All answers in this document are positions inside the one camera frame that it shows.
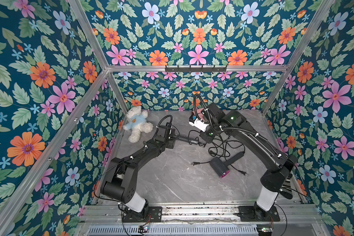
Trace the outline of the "dark grey hair dryer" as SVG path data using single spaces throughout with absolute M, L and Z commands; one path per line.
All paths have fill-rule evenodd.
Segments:
M 206 143 L 203 143 L 198 137 L 190 137 L 185 135 L 175 136 L 174 139 L 186 142 L 189 145 L 198 145 L 200 147 L 204 147 Z
M 219 157 L 214 157 L 209 162 L 209 165 L 215 171 L 215 173 L 222 179 L 230 173 L 228 166 L 240 160 L 244 156 L 244 154 L 244 151 L 239 152 L 226 161 L 221 161 Z

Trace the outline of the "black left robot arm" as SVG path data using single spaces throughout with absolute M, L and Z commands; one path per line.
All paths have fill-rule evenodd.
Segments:
M 145 141 L 141 149 L 122 159 L 113 158 L 101 181 L 100 193 L 131 211 L 146 212 L 148 202 L 136 191 L 138 172 L 166 149 L 173 149 L 178 137 L 176 128 L 168 122 L 158 126 L 154 136 Z

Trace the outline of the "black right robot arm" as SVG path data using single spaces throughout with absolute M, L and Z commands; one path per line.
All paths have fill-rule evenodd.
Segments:
M 224 113 L 214 103 L 201 109 L 194 108 L 189 124 L 200 130 L 200 137 L 211 143 L 215 136 L 225 133 L 236 138 L 253 152 L 266 167 L 260 181 L 262 189 L 257 198 L 255 209 L 270 211 L 280 189 L 297 163 L 294 155 L 287 155 L 263 137 L 239 111 Z

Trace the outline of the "pink hair dryer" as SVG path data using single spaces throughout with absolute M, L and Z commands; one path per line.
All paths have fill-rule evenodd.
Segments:
M 200 119 L 203 119 L 204 117 L 204 108 L 193 108 L 192 115 L 196 117 L 200 117 Z

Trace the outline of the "white teddy bear blue shirt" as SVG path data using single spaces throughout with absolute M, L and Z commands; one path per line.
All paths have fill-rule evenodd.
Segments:
M 140 140 L 141 133 L 150 133 L 153 130 L 153 124 L 147 121 L 148 111 L 142 110 L 141 106 L 132 107 L 127 113 L 127 124 L 123 126 L 124 130 L 131 131 L 128 138 L 130 143 L 136 143 Z

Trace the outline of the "striped black white sock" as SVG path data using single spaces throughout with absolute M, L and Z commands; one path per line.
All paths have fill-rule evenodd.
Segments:
M 291 200 L 293 198 L 293 191 L 291 188 L 292 176 L 293 176 L 292 174 L 289 174 L 289 176 L 287 177 L 285 182 L 282 184 L 282 187 L 280 189 L 280 194 L 288 200 Z

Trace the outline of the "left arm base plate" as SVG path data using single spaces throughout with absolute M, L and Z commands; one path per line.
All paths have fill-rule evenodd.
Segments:
M 148 206 L 141 212 L 135 212 L 129 208 L 123 211 L 124 223 L 160 223 L 162 218 L 163 208 L 161 206 Z

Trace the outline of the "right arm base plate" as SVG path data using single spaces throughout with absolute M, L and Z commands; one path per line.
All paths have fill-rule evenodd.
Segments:
M 239 206 L 237 216 L 245 222 L 280 222 L 277 208 L 272 206 L 269 211 L 264 211 L 257 205 Z

